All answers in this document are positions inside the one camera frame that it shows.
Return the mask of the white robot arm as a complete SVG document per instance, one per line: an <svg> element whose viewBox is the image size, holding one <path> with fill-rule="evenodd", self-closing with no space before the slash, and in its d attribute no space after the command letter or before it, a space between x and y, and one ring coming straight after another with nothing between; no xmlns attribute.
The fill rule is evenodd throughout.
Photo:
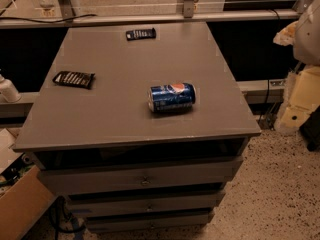
<svg viewBox="0 0 320 240"><path fill-rule="evenodd" d="M273 39L275 44L293 46L293 56L304 67L285 79L283 103L275 129L282 134L297 131L320 106L320 0L313 0L300 18Z"/></svg>

